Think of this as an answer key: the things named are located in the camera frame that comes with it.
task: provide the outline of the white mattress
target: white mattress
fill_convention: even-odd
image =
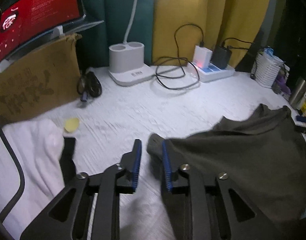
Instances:
[[[107,68],[96,70],[103,87],[101,97],[83,106],[79,100],[53,109],[37,119],[50,118],[59,127],[66,119],[78,117],[80,127],[74,162],[78,172],[89,175],[103,172],[118,163],[122,154],[132,149],[134,139],[143,143],[140,177],[134,195],[122,195],[120,203],[120,239],[174,239],[160,197],[160,181],[154,178],[146,144],[151,133],[162,137],[186,137],[209,130],[222,116],[231,120],[247,119],[259,103],[270,109],[289,106],[271,89],[259,86],[249,73],[210,83],[197,89],[171,91],[155,79],[121,87],[113,82]],[[167,80],[168,85],[183,86],[192,82],[186,76]]]

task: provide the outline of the cardboard box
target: cardboard box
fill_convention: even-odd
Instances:
[[[0,124],[33,118],[78,97],[80,78],[72,34],[30,52],[0,73]]]

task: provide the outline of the black cord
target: black cord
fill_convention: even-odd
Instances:
[[[178,57],[178,58],[179,58],[179,47],[178,47],[178,43],[177,43],[177,40],[176,40],[176,34],[177,34],[177,32],[178,32],[181,28],[183,28],[183,27],[185,27],[185,26],[194,26],[194,27],[200,29],[200,31],[201,31],[201,33],[202,33],[202,39],[201,39],[201,41],[200,41],[200,47],[204,47],[204,32],[203,32],[202,28],[201,28],[200,26],[198,26],[197,24],[195,24],[195,23],[183,24],[183,25],[181,25],[180,27],[178,27],[178,28],[176,29],[176,31],[174,32],[174,40],[175,40],[175,43],[176,43],[177,57]]]
[[[16,168],[17,171],[19,173],[20,176],[20,186],[19,189],[17,190],[17,192],[15,193],[15,195],[12,197],[12,199],[7,203],[7,205],[3,208],[3,210],[0,213],[0,221],[1,223],[3,223],[3,221],[5,220],[5,218],[7,217],[7,215],[10,213],[10,211],[12,210],[12,208],[16,205],[16,203],[19,201],[19,199],[21,198],[23,192],[24,192],[24,187],[25,187],[25,179],[24,179],[24,173],[22,170],[22,167],[20,165],[19,160],[17,159],[12,147],[10,146],[7,138],[5,137],[5,134],[0,126],[0,138],[2,140],[2,142],[4,143],[7,151],[9,152]]]
[[[204,47],[204,32],[203,32],[202,28],[201,28],[200,26],[198,26],[197,24],[194,24],[194,23],[187,23],[187,24],[181,25],[180,27],[178,27],[178,28],[176,29],[176,31],[174,32],[174,41],[175,41],[176,49],[177,49],[177,57],[167,57],[167,56],[163,56],[163,57],[159,57],[159,58],[153,63],[153,65],[156,65],[156,63],[159,62],[161,59],[166,59],[165,61],[163,61],[163,62],[161,62],[159,65],[157,65],[156,70],[155,70],[155,76],[156,76],[156,79],[158,80],[158,82],[159,82],[163,87],[165,87],[165,88],[167,88],[167,89],[170,89],[170,90],[182,90],[182,89],[187,89],[187,88],[190,88],[190,87],[192,87],[192,86],[198,84],[198,82],[200,81],[200,75],[199,75],[199,73],[198,73],[197,68],[194,66],[194,64],[193,64],[192,62],[190,62],[190,61],[188,60],[188,58],[186,58],[186,57],[180,57],[180,56],[179,56],[179,47],[178,47],[178,42],[177,42],[177,39],[176,39],[176,34],[177,34],[177,32],[178,32],[181,28],[183,28],[183,27],[185,27],[185,26],[194,26],[194,27],[200,29],[200,31],[201,31],[201,33],[202,33],[202,39],[201,39],[201,41],[200,41],[199,46],[200,46],[200,47]],[[158,69],[161,67],[161,65],[163,65],[164,63],[169,62],[169,61],[171,61],[171,60],[175,60],[175,59],[178,60],[179,66],[158,73]],[[187,64],[191,64],[191,65],[195,68],[195,71],[196,71],[196,73],[197,73],[198,79],[197,79],[197,81],[194,82],[193,84],[190,84],[190,85],[184,86],[184,87],[179,87],[179,88],[170,88],[170,87],[166,86],[166,85],[160,80],[160,77],[168,78],[168,79],[179,79],[179,78],[183,78],[183,77],[186,75],[183,67],[186,66]],[[162,74],[169,73],[169,72],[174,71],[174,70],[177,70],[177,69],[181,69],[181,70],[182,70],[182,74],[181,74],[180,76],[170,77],[170,76],[162,75]]]
[[[222,42],[222,47],[225,47],[225,42],[226,42],[227,40],[236,40],[236,41],[240,41],[240,42],[243,42],[243,43],[252,44],[252,42],[250,42],[250,41],[242,41],[242,40],[237,39],[237,38],[226,38],[226,39],[223,40],[223,42]]]
[[[158,82],[159,82],[163,87],[165,87],[165,88],[167,88],[167,89],[170,89],[170,90],[183,90],[183,89],[190,88],[190,87],[192,87],[192,86],[194,86],[194,85],[196,85],[196,84],[198,84],[198,83],[200,82],[200,74],[198,73],[197,68],[196,68],[195,65],[194,65],[192,62],[190,62],[186,57],[160,57],[157,61],[159,61],[159,60],[162,59],[162,58],[164,58],[164,59],[166,59],[166,60],[163,61],[162,63],[160,63],[159,65],[157,65],[157,67],[156,67],[156,69],[155,69],[155,76],[156,76],[156,79],[158,80]],[[182,69],[182,71],[183,71],[183,73],[184,73],[184,75],[182,75],[182,76],[169,77],[169,76],[161,75],[161,74],[164,74],[164,73],[168,73],[168,72],[174,71],[174,70],[178,69],[178,67],[172,68],[172,69],[168,69],[168,70],[165,70],[165,71],[162,71],[162,72],[158,73],[158,69],[161,67],[162,64],[164,64],[164,63],[166,63],[166,62],[168,62],[168,61],[174,60],[174,59],[178,59],[179,61],[180,61],[180,60],[184,60],[184,61],[186,62],[186,64],[191,64],[191,65],[194,67],[194,69],[195,69],[195,71],[196,71],[196,73],[197,73],[197,81],[194,82],[193,84],[190,84],[190,85],[187,85],[187,86],[183,86],[183,87],[178,87],[178,88],[170,88],[170,87],[166,86],[166,85],[160,80],[159,77],[170,78],[170,79],[177,79],[177,78],[181,78],[181,77],[185,76],[185,72],[184,72],[184,69],[183,69],[182,66],[181,66],[181,69]]]
[[[244,49],[244,50],[249,50],[249,48],[242,48],[242,47],[232,47],[232,46],[227,46],[228,49]]]
[[[97,98],[102,94],[102,85],[93,71],[89,71],[86,75],[80,77],[79,81],[77,82],[77,93],[79,95],[87,93],[93,98]]]
[[[264,46],[264,47],[260,47],[258,52],[262,49],[267,49],[267,48],[270,48],[270,46]],[[257,71],[257,68],[258,68],[258,65],[257,65],[257,57],[258,57],[258,52],[257,52],[257,55],[256,55],[256,58],[255,58],[255,71],[253,74],[250,75],[250,78],[255,80],[256,79],[256,71]]]

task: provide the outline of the monitor screen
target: monitor screen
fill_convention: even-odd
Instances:
[[[40,33],[80,18],[78,0],[19,0],[2,12],[0,61]]]

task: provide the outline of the gray blanket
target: gray blanket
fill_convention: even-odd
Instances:
[[[172,147],[200,171],[226,172],[284,233],[304,231],[306,143],[291,111],[259,105],[245,121],[223,117],[210,131],[170,139]],[[148,153],[161,157],[163,139],[152,135]]]

